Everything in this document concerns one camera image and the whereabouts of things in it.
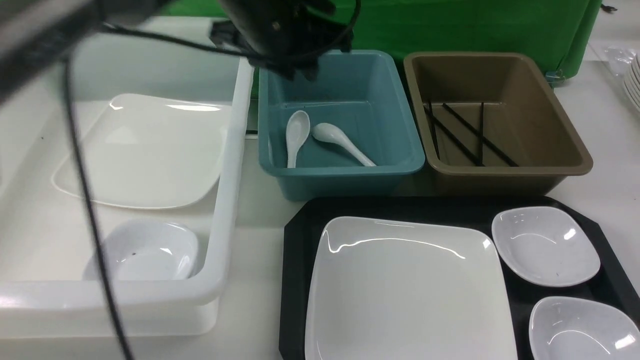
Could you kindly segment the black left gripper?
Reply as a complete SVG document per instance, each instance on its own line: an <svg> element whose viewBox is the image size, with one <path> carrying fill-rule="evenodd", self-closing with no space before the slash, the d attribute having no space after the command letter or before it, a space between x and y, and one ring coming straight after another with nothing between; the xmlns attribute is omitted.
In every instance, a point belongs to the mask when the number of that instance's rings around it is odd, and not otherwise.
<svg viewBox="0 0 640 360"><path fill-rule="evenodd" d="M332 20L331 0L222 0L226 20L212 22L209 39L218 48L240 50L256 68L294 80L315 81L319 59L333 49L352 50L355 19Z"/></svg>

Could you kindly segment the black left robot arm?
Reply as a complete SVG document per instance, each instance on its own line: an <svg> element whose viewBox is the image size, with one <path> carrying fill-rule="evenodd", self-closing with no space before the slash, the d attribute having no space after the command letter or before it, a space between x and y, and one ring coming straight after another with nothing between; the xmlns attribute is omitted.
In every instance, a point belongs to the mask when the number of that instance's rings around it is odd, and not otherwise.
<svg viewBox="0 0 640 360"><path fill-rule="evenodd" d="M352 50L362 3L347 23L331 17L331 0L221 0L227 20L211 25L212 45L136 27L168 7L169 0L3 0L1 2L1 102L4 103L93 34L162 41L247 59L292 80L318 76L319 59Z"/></svg>

